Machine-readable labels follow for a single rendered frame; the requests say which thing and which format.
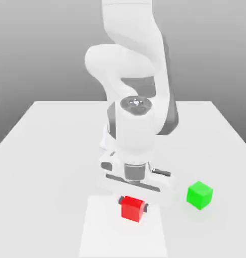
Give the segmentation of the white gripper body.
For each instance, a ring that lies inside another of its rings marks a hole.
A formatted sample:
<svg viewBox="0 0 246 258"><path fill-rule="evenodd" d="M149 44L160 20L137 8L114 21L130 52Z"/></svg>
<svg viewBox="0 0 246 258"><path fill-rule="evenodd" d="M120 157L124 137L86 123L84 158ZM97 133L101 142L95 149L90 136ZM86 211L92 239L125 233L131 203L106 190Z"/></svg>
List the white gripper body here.
<svg viewBox="0 0 246 258"><path fill-rule="evenodd" d="M105 174L97 178L97 185L118 196L130 196L149 205L170 206L176 198L174 177L148 173L139 183L129 183L123 178Z"/></svg>

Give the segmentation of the small red cube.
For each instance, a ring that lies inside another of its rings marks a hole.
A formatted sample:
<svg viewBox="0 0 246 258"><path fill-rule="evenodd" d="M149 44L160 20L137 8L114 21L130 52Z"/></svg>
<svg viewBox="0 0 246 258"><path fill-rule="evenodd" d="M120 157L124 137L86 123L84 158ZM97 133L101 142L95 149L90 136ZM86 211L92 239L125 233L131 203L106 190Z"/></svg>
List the small red cube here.
<svg viewBox="0 0 246 258"><path fill-rule="evenodd" d="M121 201L121 216L125 219L140 222L145 212L146 203L143 200L125 196Z"/></svg>

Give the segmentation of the small green cube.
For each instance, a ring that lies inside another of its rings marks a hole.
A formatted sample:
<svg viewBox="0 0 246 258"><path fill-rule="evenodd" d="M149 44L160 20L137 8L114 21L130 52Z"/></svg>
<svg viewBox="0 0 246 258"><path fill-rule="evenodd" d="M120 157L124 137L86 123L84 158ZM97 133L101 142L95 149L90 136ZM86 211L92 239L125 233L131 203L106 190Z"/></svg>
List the small green cube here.
<svg viewBox="0 0 246 258"><path fill-rule="evenodd" d="M187 202L198 210L202 210L211 202L212 195L212 188L200 181L197 181L188 188Z"/></svg>

